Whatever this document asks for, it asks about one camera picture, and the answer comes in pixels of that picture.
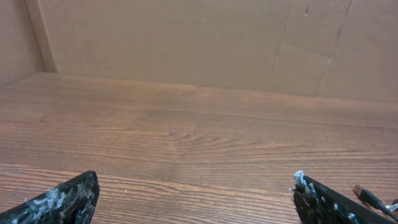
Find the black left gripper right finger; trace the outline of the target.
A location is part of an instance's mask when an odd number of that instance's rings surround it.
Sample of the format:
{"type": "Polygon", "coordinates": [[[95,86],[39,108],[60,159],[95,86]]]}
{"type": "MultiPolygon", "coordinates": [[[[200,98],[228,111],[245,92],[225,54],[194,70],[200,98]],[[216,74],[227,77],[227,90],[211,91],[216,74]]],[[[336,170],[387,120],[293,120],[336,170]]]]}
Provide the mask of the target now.
{"type": "Polygon", "coordinates": [[[390,219],[379,215],[359,203],[339,194],[298,170],[294,174],[293,202],[301,223],[394,223],[393,206],[385,206],[369,190],[355,185],[354,194],[370,207],[381,211],[390,219]]]}

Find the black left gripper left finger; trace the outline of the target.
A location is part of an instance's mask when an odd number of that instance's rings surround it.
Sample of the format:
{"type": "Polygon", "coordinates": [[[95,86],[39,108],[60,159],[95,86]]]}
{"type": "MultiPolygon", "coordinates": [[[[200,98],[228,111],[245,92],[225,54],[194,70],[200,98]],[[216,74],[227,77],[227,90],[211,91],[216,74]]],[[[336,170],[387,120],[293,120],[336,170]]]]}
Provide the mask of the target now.
{"type": "Polygon", "coordinates": [[[90,224],[100,196],[96,172],[86,171],[1,213],[1,224],[90,224]]]}

